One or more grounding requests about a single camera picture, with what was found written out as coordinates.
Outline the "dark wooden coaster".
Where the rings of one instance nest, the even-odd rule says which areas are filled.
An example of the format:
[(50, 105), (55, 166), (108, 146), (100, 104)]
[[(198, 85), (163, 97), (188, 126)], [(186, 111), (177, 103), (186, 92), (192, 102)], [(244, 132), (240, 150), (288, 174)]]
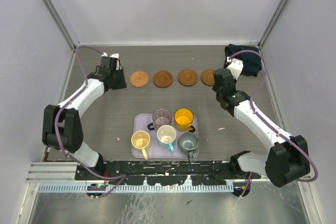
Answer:
[(173, 83), (173, 76), (168, 71), (158, 71), (153, 77), (153, 82), (159, 88), (167, 88)]

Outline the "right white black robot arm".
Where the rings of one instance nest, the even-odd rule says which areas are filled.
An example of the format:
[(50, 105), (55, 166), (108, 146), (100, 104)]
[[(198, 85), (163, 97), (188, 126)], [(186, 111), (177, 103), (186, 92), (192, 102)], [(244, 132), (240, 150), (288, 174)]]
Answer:
[(301, 135), (292, 136), (266, 117), (236, 81), (228, 69), (214, 72), (213, 90), (222, 109), (245, 124), (262, 142), (267, 155), (243, 151), (231, 156), (230, 172), (241, 179), (248, 172), (265, 175), (276, 187), (299, 180), (310, 173), (308, 144)]

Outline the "woven rattan coaster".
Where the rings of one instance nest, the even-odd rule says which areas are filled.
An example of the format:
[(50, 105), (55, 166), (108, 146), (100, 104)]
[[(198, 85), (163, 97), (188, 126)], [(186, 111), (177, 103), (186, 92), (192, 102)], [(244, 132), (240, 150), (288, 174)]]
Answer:
[(147, 85), (149, 79), (149, 75), (145, 71), (135, 71), (130, 75), (130, 83), (137, 88)]

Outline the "wooden coaster back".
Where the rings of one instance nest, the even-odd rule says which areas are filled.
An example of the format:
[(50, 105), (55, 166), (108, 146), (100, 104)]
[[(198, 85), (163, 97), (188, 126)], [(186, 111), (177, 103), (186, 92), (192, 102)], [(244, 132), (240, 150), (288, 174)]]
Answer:
[(193, 86), (198, 81), (197, 73), (192, 69), (183, 69), (178, 73), (178, 81), (183, 86)]

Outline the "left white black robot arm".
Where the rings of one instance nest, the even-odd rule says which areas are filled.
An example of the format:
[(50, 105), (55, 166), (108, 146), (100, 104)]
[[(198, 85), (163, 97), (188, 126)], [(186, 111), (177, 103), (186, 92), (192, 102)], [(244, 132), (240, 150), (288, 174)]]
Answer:
[(103, 53), (100, 65), (75, 93), (58, 105), (45, 107), (43, 144), (72, 158), (93, 180), (104, 178), (106, 166), (103, 157), (85, 143), (81, 117), (107, 91), (126, 87), (119, 54)]

